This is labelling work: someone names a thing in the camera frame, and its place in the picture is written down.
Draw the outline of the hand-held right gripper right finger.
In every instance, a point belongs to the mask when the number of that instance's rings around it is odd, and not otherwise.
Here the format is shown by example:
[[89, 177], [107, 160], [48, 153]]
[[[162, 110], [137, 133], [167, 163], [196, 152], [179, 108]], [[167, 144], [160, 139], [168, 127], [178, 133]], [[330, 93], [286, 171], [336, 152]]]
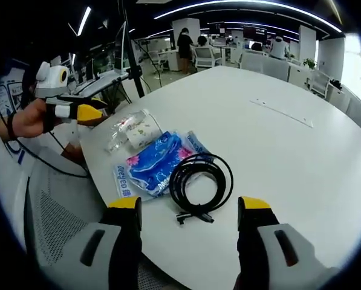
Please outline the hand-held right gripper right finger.
[[238, 198], [238, 234], [237, 289], [320, 289], [339, 271], [323, 265], [311, 242], [261, 199]]

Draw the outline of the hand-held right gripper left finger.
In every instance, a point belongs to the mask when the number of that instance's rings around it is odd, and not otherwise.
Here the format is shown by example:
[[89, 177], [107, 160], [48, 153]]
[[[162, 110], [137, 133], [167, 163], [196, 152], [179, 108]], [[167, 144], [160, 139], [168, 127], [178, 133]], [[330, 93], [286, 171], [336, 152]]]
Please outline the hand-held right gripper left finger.
[[137, 289], [141, 228], [139, 197], [87, 222], [43, 195], [34, 203], [34, 257], [53, 289]]

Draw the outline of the person's left hand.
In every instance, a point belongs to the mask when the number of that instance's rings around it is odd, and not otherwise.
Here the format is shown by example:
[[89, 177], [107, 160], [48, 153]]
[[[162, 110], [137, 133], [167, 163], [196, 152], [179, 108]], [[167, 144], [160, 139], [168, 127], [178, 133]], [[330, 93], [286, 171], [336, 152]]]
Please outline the person's left hand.
[[13, 138], [34, 138], [51, 131], [62, 120], [47, 117], [47, 104], [39, 98], [32, 101], [24, 110], [8, 117], [8, 134]]

